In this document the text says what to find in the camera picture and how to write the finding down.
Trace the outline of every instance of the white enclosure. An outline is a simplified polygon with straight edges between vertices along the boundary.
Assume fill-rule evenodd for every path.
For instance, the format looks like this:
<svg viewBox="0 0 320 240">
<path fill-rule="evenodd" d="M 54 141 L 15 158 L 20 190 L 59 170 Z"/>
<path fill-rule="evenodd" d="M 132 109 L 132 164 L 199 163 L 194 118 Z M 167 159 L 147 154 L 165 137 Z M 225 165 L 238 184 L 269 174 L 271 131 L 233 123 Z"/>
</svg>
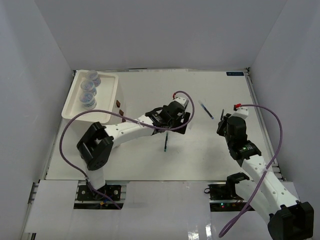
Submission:
<svg viewBox="0 0 320 240">
<path fill-rule="evenodd" d="M 0 239 L 21 237 L 72 70 L 249 67 L 258 102 L 282 120 L 277 160 L 320 239 L 319 27 L 319 0 L 0 0 Z M 275 147 L 277 123 L 263 118 Z"/>
</svg>

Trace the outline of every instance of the purple cable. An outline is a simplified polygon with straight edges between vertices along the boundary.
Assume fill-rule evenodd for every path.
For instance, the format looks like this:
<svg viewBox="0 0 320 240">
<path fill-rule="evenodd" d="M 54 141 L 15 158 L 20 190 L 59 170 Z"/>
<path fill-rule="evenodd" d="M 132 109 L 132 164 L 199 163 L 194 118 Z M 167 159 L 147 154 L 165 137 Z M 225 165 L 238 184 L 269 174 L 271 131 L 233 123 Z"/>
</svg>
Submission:
<svg viewBox="0 0 320 240">
<path fill-rule="evenodd" d="M 85 173 L 85 171 L 83 171 L 81 168 L 77 167 L 76 165 L 72 164 L 67 158 L 66 156 L 64 155 L 63 151 L 62 151 L 62 143 L 63 143 L 63 139 L 65 137 L 65 134 L 66 134 L 66 131 L 67 129 L 69 128 L 69 126 L 80 116 L 84 115 L 84 114 L 88 114 L 88 113 L 105 113 L 105 114 L 110 114 L 110 115 L 113 115 L 113 116 L 116 116 L 116 117 L 119 117 L 119 118 L 122 118 L 122 119 L 125 119 L 125 120 L 128 120 L 130 122 L 133 122 L 133 123 L 136 123 L 136 124 L 140 124 L 142 126 L 146 126 L 148 128 L 152 128 L 152 129 L 157 129 L 157 130 L 161 130 L 161 131 L 175 131 L 175 130 L 178 130 L 178 129 L 181 129 L 183 127 L 185 127 L 186 125 L 188 125 L 191 120 L 194 118 L 194 115 L 195 115 L 195 104 L 194 104 L 194 101 L 192 100 L 192 98 L 190 97 L 190 95 L 188 93 L 186 93 L 185 91 L 176 91 L 173 95 L 175 96 L 176 94 L 178 93 L 182 93 L 184 95 L 186 95 L 189 100 L 190 100 L 190 103 L 192 105 L 192 114 L 189 118 L 189 120 L 182 124 L 181 126 L 178 126 L 178 127 L 174 127 L 174 128 L 164 128 L 164 127 L 158 127 L 158 126 L 153 126 L 153 125 L 149 125 L 149 124 L 146 124 L 144 122 L 140 122 L 138 123 L 137 120 L 134 120 L 132 118 L 129 118 L 129 117 L 126 117 L 126 116 L 121 116 L 120 114 L 118 113 L 114 113 L 114 112 L 111 112 L 111 111 L 107 111 L 107 110 L 88 110 L 88 111 L 84 111 L 84 112 L 81 112 L 79 114 L 77 114 L 76 116 L 74 116 L 72 119 L 70 119 L 70 121 L 66 124 L 66 126 L 64 127 L 63 131 L 62 131 L 62 134 L 61 134 L 61 137 L 60 137 L 60 141 L 59 141 L 59 151 L 60 151 L 60 155 L 61 157 L 63 158 L 63 160 L 69 164 L 71 167 L 73 167 L 74 169 L 77 169 L 78 171 L 80 171 L 84 177 L 86 178 L 86 180 L 88 180 L 88 175 Z M 113 201 L 109 196 L 103 194 L 102 192 L 99 192 L 98 190 L 96 190 L 92 184 L 90 183 L 90 181 L 87 181 L 88 182 L 88 186 L 89 188 L 91 189 L 91 191 L 94 191 L 96 192 L 97 194 L 103 196 L 104 198 L 110 200 L 118 209 L 121 209 L 118 204 L 116 204 L 115 201 Z"/>
<path fill-rule="evenodd" d="M 241 105 L 241 107 L 256 107 L 256 108 L 261 108 L 261 109 L 265 109 L 268 112 L 270 112 L 277 120 L 278 124 L 279 124 L 279 129 L 280 129 L 280 138 L 279 138 L 279 144 L 278 147 L 273 155 L 273 157 L 271 158 L 270 162 L 267 164 L 267 166 L 265 167 L 266 169 L 269 169 L 269 167 L 272 165 L 272 163 L 274 162 L 274 160 L 276 159 L 276 157 L 278 156 L 278 153 L 280 151 L 281 145 L 282 145 L 282 139 L 283 139 L 283 129 L 282 129 L 282 124 L 281 121 L 279 119 L 279 117 L 269 108 L 265 107 L 265 106 L 260 106 L 260 105 L 256 105 L 256 104 L 243 104 Z M 233 225 L 238 221 L 238 219 L 244 214 L 246 213 L 251 207 L 250 207 L 250 203 L 252 202 L 252 200 L 254 199 L 255 195 L 257 194 L 263 180 L 265 179 L 265 176 L 267 174 L 267 171 L 264 171 L 259 182 L 257 183 L 251 197 L 249 198 L 249 200 L 246 202 L 246 204 L 244 205 L 244 207 L 242 208 L 242 210 L 239 212 L 239 214 L 237 216 L 235 216 L 234 218 L 232 218 L 220 231 L 219 233 L 219 238 L 222 238 L 232 227 Z"/>
</svg>

